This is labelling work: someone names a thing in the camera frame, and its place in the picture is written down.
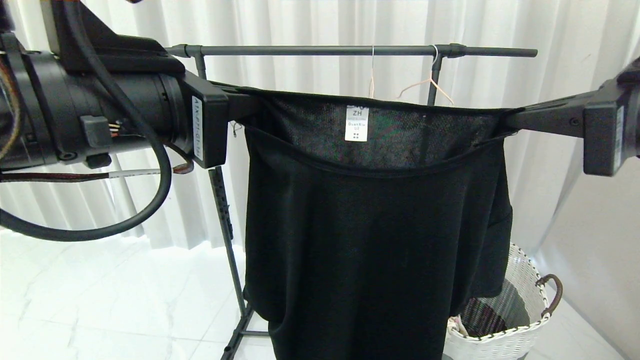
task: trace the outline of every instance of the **laundry basket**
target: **laundry basket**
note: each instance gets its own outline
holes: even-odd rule
[[[545,291],[549,279],[557,287],[551,304]],[[555,275],[540,277],[522,249],[511,244],[500,295],[468,302],[459,319],[465,330],[450,322],[442,359],[524,359],[560,303],[562,290]]]

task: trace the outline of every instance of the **black t-shirt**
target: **black t-shirt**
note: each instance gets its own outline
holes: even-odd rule
[[[447,318],[504,280],[509,110],[240,91],[266,105],[241,121],[245,295],[276,358],[440,360]]]

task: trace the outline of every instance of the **white sticker label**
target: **white sticker label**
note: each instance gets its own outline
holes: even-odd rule
[[[347,125],[344,130],[344,139],[346,141],[367,141],[368,126],[369,108],[364,108],[361,106],[347,106]]]
[[[195,96],[191,97],[191,108],[193,112],[193,153],[202,158],[202,100]]]
[[[625,132],[625,107],[618,108],[618,116],[616,118],[616,153],[614,155],[614,171],[617,170],[622,163],[622,142]]]

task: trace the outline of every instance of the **tile floor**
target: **tile floor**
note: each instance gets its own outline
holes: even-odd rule
[[[239,311],[224,249],[144,239],[53,243],[0,232],[0,359],[216,360]],[[244,259],[236,249],[240,268]],[[250,329],[265,330],[254,316]],[[237,360],[273,360],[246,338]],[[562,303],[527,360],[622,359]]]

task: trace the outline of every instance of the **clothes rack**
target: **clothes rack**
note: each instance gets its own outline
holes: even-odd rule
[[[434,56],[431,65],[431,79],[438,83],[442,60],[444,58],[459,58],[462,56],[505,56],[533,58],[538,54],[535,49],[513,49],[501,47],[467,47],[461,44],[442,45],[412,45],[412,46],[202,46],[176,45],[167,51],[178,57],[194,58],[198,76],[207,79],[205,56]],[[436,87],[429,86],[427,105],[434,105]],[[233,360],[244,336],[269,336],[266,331],[248,330],[253,316],[251,304],[245,304],[240,276],[236,265],[236,257],[232,249],[233,228],[229,215],[229,204],[225,191],[222,168],[214,167],[209,170],[209,179],[213,189],[218,220],[222,228],[227,259],[231,269],[234,291],[240,310],[240,320],[234,329],[228,345],[224,349],[221,360]]]

